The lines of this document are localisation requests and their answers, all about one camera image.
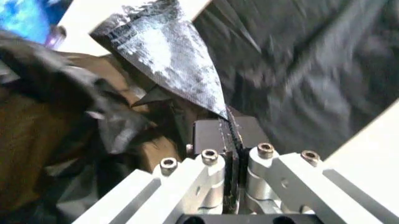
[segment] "wrinkled fabric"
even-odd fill
[[[326,159],[399,96],[397,0],[214,0],[194,25],[281,154]]]
[[[0,223],[71,223],[134,169],[181,160],[169,105],[132,108],[107,57],[1,32],[0,60]]]
[[[215,67],[178,0],[132,3],[121,9],[91,36],[156,84],[227,118]]]

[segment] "black fabric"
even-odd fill
[[[214,0],[194,25],[228,105],[326,159],[399,96],[397,0]]]
[[[131,150],[133,138],[146,130],[150,122],[133,111],[125,98],[104,79],[74,67],[44,46],[1,31],[0,59],[2,80],[10,80],[8,75],[19,76],[0,87],[25,94],[39,103],[63,104],[67,110],[81,113],[81,118],[52,151],[43,169],[45,179],[38,180],[38,184],[47,187],[41,189],[42,197],[0,222],[71,223],[139,165],[125,153]],[[24,132],[17,126],[9,129]],[[78,155],[74,153],[77,147],[84,149]]]
[[[216,69],[178,0],[121,6],[90,36],[156,84],[227,118]]]

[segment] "brown fabric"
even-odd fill
[[[0,211],[37,199],[36,181],[79,114],[0,87]]]
[[[131,105],[139,100],[118,71],[120,68],[116,69],[107,59],[82,54],[62,55],[76,66],[106,79]],[[132,110],[163,116],[163,111],[156,106],[143,105]],[[57,105],[39,103],[0,87],[0,215],[39,197],[40,174],[45,165],[54,164],[48,161],[49,156],[80,115],[62,102]],[[152,171],[164,157],[181,160],[176,144],[164,135],[168,132],[167,125],[157,126],[154,124],[154,129],[143,133],[145,140],[139,140],[135,146],[138,167],[146,171]],[[82,150],[83,146],[77,146],[77,150]]]

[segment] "metal linkage arm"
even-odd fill
[[[221,214],[224,168],[212,149],[182,163],[165,158],[152,175],[135,170],[74,224],[174,224],[184,214]]]
[[[308,206],[326,224],[381,223],[300,154],[278,156],[268,152],[268,148],[250,151],[249,174],[263,179],[272,189],[270,195],[275,192],[289,210],[300,211]],[[247,185],[248,190],[251,196],[259,196],[254,195],[253,186]]]
[[[115,186],[73,224],[121,224],[161,186],[158,178],[135,170]]]

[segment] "bolt head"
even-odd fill
[[[300,156],[314,167],[316,167],[320,161],[320,156],[315,151],[304,150],[301,152]]]
[[[274,147],[269,143],[260,143],[257,147],[258,155],[262,159],[270,159],[273,157]]]
[[[163,158],[159,163],[161,174],[170,176],[178,167],[178,161],[173,157]]]
[[[202,162],[205,165],[212,166],[218,162],[218,152],[214,149],[205,149],[201,152]]]

